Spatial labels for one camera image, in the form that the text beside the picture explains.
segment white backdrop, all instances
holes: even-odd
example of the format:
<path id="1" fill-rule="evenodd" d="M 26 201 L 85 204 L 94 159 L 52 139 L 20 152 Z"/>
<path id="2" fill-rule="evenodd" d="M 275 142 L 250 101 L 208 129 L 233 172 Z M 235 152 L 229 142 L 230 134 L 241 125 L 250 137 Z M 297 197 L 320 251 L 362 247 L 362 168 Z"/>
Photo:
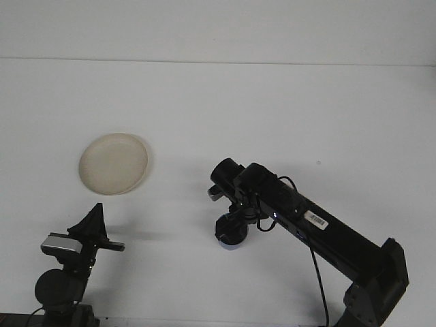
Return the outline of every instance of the white backdrop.
<path id="1" fill-rule="evenodd" d="M 436 65 L 434 0 L 0 1 L 0 57 Z"/>
<path id="2" fill-rule="evenodd" d="M 399 241 L 411 285 L 384 326 L 430 326 L 435 6 L 1 1 L 0 311 L 39 305 L 37 278 L 59 267 L 40 243 L 102 202 L 126 250 L 97 255 L 84 301 L 98 316 L 323 324 L 309 250 L 292 235 L 251 228 L 236 251 L 215 240 L 229 202 L 209 200 L 209 175 L 232 157 L 290 175 L 377 245 Z M 78 160 L 112 132 L 140 136 L 150 166 L 132 192 L 99 196 Z M 335 322 L 350 282 L 320 268 Z"/>

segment barcode sticker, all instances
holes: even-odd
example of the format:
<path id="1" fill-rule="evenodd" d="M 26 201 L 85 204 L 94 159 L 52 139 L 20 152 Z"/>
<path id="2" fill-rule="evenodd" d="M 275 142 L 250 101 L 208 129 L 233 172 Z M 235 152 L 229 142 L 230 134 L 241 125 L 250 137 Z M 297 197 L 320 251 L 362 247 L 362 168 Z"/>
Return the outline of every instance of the barcode sticker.
<path id="1" fill-rule="evenodd" d="M 311 211 L 306 211 L 305 213 L 305 219 L 310 221 L 313 225 L 318 227 L 321 230 L 325 230 L 328 226 L 328 222 L 324 219 L 318 217 L 316 214 L 314 214 Z"/>

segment white wall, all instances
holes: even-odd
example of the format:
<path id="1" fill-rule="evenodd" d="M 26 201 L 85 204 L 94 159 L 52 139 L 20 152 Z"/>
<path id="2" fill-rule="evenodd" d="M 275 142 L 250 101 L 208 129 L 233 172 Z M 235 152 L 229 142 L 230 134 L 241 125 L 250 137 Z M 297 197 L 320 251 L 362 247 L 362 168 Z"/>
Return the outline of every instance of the white wall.
<path id="1" fill-rule="evenodd" d="M 3 0 L 0 56 L 436 65 L 436 1 Z"/>

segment white tabletop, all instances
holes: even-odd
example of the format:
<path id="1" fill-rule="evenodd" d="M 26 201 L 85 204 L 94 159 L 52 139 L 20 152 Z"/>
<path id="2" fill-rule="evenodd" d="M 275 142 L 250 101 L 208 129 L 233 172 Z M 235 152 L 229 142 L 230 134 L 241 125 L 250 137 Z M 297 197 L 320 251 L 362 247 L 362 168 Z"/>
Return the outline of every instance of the white tabletop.
<path id="1" fill-rule="evenodd" d="M 111 317 L 321 324 L 309 250 L 276 228 L 221 248 L 209 174 L 224 158 L 290 175 L 374 243 L 397 239 L 411 285 L 386 326 L 432 316 L 434 68 L 0 60 L 0 307 L 30 312 L 59 265 L 39 245 L 104 203 L 108 234 L 84 301 Z M 78 160 L 111 132 L 145 140 L 151 167 L 121 196 L 84 187 Z M 320 260 L 332 319 L 350 282 Z"/>

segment black cable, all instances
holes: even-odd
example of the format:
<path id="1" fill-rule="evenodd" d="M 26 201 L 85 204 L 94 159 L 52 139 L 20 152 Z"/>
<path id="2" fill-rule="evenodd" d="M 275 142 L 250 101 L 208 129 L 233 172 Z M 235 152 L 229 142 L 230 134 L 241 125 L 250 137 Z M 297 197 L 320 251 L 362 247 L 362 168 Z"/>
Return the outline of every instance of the black cable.
<path id="1" fill-rule="evenodd" d="M 288 176 L 281 176 L 281 177 L 279 177 L 279 179 L 285 179 L 285 180 L 289 181 L 291 183 L 292 187 L 295 189 L 295 191 L 298 192 L 297 187 L 295 186 L 295 183 Z M 318 268 L 318 263 L 316 261 L 315 252 L 313 250 L 312 243 L 311 243 L 311 240 L 309 238 L 309 229 L 307 231 L 308 231 L 308 234 L 307 234 L 307 244 L 309 246 L 309 249 L 311 250 L 313 264 L 315 265 L 316 275 L 317 275 L 317 278 L 318 278 L 318 284 L 320 285 L 320 290 L 321 290 L 322 304 L 324 305 L 324 311 L 325 311 L 325 314 L 326 314 L 326 327 L 328 327 L 328 325 L 330 323 L 330 317 L 329 317 L 329 314 L 328 314 L 326 295 L 324 293 L 324 287 L 322 285 L 322 280 L 321 280 L 321 273 L 320 273 L 320 269 Z"/>
<path id="2" fill-rule="evenodd" d="M 30 319 L 35 315 L 35 313 L 37 313 L 39 310 L 42 310 L 42 309 L 43 309 L 43 307 L 40 307 L 39 309 L 36 309 L 34 312 L 32 312 L 30 314 L 30 316 L 27 318 L 25 327 L 29 327 Z"/>
<path id="3" fill-rule="evenodd" d="M 279 179 L 285 179 L 285 180 L 289 181 L 289 183 L 291 183 L 292 187 L 293 187 L 293 188 L 298 192 L 298 190 L 297 190 L 297 186 L 295 186 L 295 184 L 294 184 L 294 182 L 292 181 L 292 179 L 290 179 L 290 178 L 287 177 L 287 176 L 281 176 L 281 177 L 279 177 Z"/>
<path id="4" fill-rule="evenodd" d="M 261 226 L 260 226 L 260 219 L 258 219 L 258 222 L 256 223 L 256 226 L 258 227 L 258 230 L 260 230 L 261 232 L 269 232 L 270 230 L 273 230 L 273 228 L 276 226 L 277 222 L 274 220 L 271 223 L 271 226 L 267 229 L 264 230 Z"/>
<path id="5" fill-rule="evenodd" d="M 313 259 L 313 264 L 315 265 L 316 276 L 317 276 L 317 278 L 318 278 L 318 283 L 319 283 L 319 285 L 320 285 L 320 290 L 321 290 L 322 304 L 324 305 L 324 312 L 325 312 L 325 314 L 326 314 L 326 327 L 328 327 L 328 325 L 329 325 L 329 323 L 330 323 L 330 317 L 329 317 L 329 314 L 328 314 L 326 295 L 325 295 L 325 293 L 324 293 L 324 287 L 322 286 L 322 280 L 321 280 L 320 269 L 318 268 L 318 263 L 317 263 L 317 261 L 316 261 L 315 252 L 314 252 L 314 250 L 313 250 L 312 243 L 311 243 L 309 237 L 307 237 L 307 244 L 309 245 L 309 249 L 311 250 L 311 255 L 312 255 L 312 259 Z"/>

